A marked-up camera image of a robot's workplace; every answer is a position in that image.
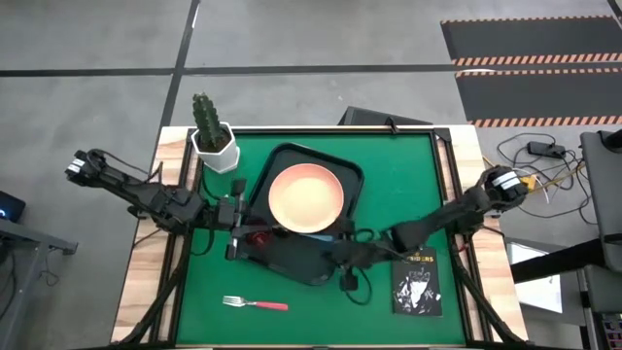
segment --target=black tray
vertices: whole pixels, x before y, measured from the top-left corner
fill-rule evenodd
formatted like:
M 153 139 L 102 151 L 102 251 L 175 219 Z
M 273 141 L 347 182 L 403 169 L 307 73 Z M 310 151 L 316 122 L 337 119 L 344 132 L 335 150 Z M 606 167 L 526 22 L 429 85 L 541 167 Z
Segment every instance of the black tray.
M 249 204 L 253 208 L 253 215 L 266 220 L 269 225 L 277 224 L 268 204 L 268 194 L 272 182 L 283 170 L 302 163 L 321 165 L 337 177 L 344 195 L 343 209 L 339 217 L 352 217 L 363 188 L 363 171 L 361 168 L 351 161 L 294 143 L 281 144 L 270 153 L 249 199 Z M 323 230 L 320 234 L 332 234 L 332 232 Z
M 340 218 L 352 217 L 363 188 L 363 171 L 361 168 L 351 161 L 294 143 L 281 144 L 268 156 L 249 198 L 253 216 L 261 218 L 262 221 L 271 226 L 278 224 L 268 205 L 270 186 L 283 170 L 301 163 L 321 165 L 337 177 L 344 194 L 344 205 Z M 341 232 L 337 228 L 329 227 L 318 232 L 318 234 L 336 236 Z M 272 234 L 261 247 L 251 245 L 244 240 L 238 244 L 238 254 L 241 258 L 264 265 L 308 285 L 324 284 L 336 268 L 335 264 L 329 261 L 324 254 L 331 249 L 332 244 L 308 235 L 289 233 L 277 236 Z

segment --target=silver fork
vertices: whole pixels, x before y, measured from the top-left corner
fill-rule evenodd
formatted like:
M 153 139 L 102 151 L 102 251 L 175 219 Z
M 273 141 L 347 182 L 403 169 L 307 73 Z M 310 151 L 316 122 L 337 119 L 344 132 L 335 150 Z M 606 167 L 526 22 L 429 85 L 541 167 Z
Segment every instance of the silver fork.
M 269 301 L 247 301 L 243 297 L 233 297 L 233 296 L 224 296 L 223 304 L 235 307 L 242 307 L 246 305 L 252 305 L 256 307 L 269 308 L 273 310 L 279 311 L 287 311 L 289 309 L 287 304 L 280 302 L 269 302 Z

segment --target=white hexagonal pot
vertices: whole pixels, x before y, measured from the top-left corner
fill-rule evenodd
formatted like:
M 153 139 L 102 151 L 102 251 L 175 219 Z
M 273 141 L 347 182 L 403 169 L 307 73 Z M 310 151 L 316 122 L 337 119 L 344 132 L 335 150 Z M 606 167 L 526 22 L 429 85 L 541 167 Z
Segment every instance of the white hexagonal pot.
M 191 139 L 192 144 L 194 145 L 194 151 L 199 157 L 201 157 L 201 160 L 203 160 L 205 165 L 219 174 L 224 174 L 227 171 L 231 171 L 237 167 L 237 162 L 240 159 L 240 148 L 235 144 L 235 135 L 233 135 L 229 123 L 221 122 L 221 127 L 229 133 L 231 140 L 218 153 L 201 152 L 198 149 L 196 143 L 198 130 L 194 132 Z

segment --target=green table mat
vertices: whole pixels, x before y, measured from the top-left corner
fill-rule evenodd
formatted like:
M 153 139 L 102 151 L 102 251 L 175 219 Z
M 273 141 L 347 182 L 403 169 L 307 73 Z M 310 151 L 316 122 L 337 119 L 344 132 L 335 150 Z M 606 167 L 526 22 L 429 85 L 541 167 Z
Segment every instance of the green table mat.
M 428 134 L 236 135 L 241 157 L 237 170 L 218 175 L 206 168 L 210 191 L 228 193 L 231 179 L 248 179 L 251 189 L 270 152 L 294 142 L 357 163 L 364 185 L 354 215 L 358 228 L 387 228 L 425 216 L 441 198 Z M 442 295 L 441 317 L 393 313 L 391 263 L 367 271 L 373 288 L 369 305 L 358 306 L 339 290 L 338 273 L 310 287 L 247 261 L 225 260 L 227 232 L 217 232 L 212 251 L 191 257 L 179 323 L 179 344 L 464 344 L 456 287 L 444 232 L 435 233 Z M 194 233 L 192 250 L 201 252 L 207 232 Z M 363 299 L 360 278 L 353 297 Z M 290 311 L 222 304 L 223 296 L 284 302 Z

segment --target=black rubber mat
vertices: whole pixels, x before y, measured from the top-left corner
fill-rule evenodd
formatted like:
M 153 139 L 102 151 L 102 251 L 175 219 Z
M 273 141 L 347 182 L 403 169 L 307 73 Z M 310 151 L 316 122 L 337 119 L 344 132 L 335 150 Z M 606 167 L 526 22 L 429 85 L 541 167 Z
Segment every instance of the black rubber mat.
M 476 126 L 622 123 L 622 69 L 459 72 L 456 80 Z
M 609 16 L 447 20 L 441 26 L 457 65 L 622 60 L 622 30 Z

